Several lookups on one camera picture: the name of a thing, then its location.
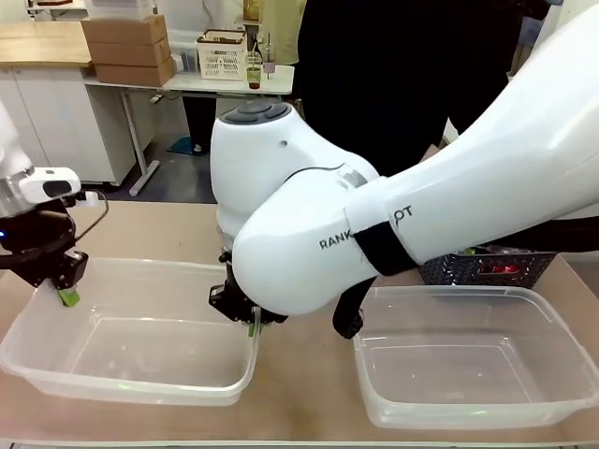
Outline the plastic cup with green drink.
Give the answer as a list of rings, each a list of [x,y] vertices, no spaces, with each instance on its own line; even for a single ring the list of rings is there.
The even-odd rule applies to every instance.
[[[262,57],[258,51],[248,51],[246,55],[246,80],[252,90],[261,85]]]

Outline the dark grey woven plastic basket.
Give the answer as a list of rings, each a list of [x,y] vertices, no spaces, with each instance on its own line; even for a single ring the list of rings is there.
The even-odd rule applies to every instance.
[[[418,271],[429,285],[489,285],[532,289],[557,254],[496,245],[477,246],[434,258]],[[519,265],[513,276],[479,276],[484,265]]]

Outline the white background table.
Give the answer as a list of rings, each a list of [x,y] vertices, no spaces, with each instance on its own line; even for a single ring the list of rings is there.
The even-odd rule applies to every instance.
[[[129,189],[128,194],[136,197],[160,167],[158,160],[146,162],[144,150],[139,143],[134,114],[131,106],[130,92],[148,91],[154,94],[180,93],[183,97],[222,97],[248,98],[252,95],[282,97],[292,93],[295,68],[291,65],[277,65],[273,74],[262,79],[259,89],[250,89],[242,80],[206,80],[200,75],[177,74],[163,86],[151,87],[132,84],[105,83],[94,77],[84,78],[88,86],[117,88],[128,125],[128,132],[135,151],[140,176]]]

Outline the clear plastic storage box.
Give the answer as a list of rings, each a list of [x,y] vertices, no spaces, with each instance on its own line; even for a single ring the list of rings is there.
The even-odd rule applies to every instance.
[[[170,52],[178,73],[200,73],[197,53],[200,36],[200,32],[168,30]]]

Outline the large clear plastic bin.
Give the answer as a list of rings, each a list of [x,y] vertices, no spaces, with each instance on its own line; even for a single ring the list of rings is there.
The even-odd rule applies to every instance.
[[[253,325],[210,305],[222,267],[93,258],[62,304],[40,285],[0,342],[0,368],[60,397],[179,406],[229,406],[250,383]]]

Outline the wooden counter top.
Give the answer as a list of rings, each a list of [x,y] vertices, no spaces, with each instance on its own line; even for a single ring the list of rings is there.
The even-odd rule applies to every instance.
[[[0,66],[91,65],[80,22],[0,23]]]

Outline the person in black clothes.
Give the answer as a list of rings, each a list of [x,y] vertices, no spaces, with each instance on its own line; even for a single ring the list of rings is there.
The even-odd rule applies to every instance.
[[[507,84],[515,0],[307,0],[299,31],[307,124],[384,176],[466,130]]]

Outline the person in beige top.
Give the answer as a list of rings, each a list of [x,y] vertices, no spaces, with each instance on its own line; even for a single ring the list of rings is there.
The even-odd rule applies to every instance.
[[[244,19],[260,22],[250,35],[250,49],[255,41],[259,50],[270,43],[277,65],[296,65],[305,4],[306,0],[243,0]]]

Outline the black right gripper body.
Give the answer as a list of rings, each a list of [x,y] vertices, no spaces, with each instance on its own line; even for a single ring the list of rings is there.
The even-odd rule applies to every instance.
[[[232,267],[232,252],[223,251],[218,258],[219,262],[226,268],[226,282],[225,286],[232,292],[239,293],[241,291],[237,280],[235,278],[233,267]]]

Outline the person in white coat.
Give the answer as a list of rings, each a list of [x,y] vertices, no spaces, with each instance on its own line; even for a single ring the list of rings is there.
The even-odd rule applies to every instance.
[[[208,29],[235,29],[240,0],[183,0],[177,28],[203,34]],[[183,98],[190,138],[195,153],[210,152],[217,100],[213,97]]]

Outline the teal floor mat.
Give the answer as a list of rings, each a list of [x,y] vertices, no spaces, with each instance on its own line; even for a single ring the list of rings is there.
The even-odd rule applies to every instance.
[[[210,153],[210,145],[197,145],[190,136],[187,136],[175,141],[168,148],[168,152],[190,156],[203,156]]]

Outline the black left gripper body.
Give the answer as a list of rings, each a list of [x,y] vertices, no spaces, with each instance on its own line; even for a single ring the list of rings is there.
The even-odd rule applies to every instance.
[[[63,199],[0,218],[0,262],[32,262],[75,245],[76,225]]]

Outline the brown cardboard box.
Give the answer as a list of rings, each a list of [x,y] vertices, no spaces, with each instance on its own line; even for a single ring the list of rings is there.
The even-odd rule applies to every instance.
[[[159,66],[95,65],[99,81],[146,87],[161,87],[176,74],[171,57]]]
[[[152,46],[168,36],[162,15],[152,15],[141,21],[98,19],[80,24],[88,43]]]
[[[95,65],[158,67],[170,57],[166,38],[152,45],[88,43]]]

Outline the white crate with wooden rim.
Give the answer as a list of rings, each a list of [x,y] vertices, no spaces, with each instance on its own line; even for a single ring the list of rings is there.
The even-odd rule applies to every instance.
[[[197,39],[200,75],[205,80],[246,80],[246,33],[208,29]]]

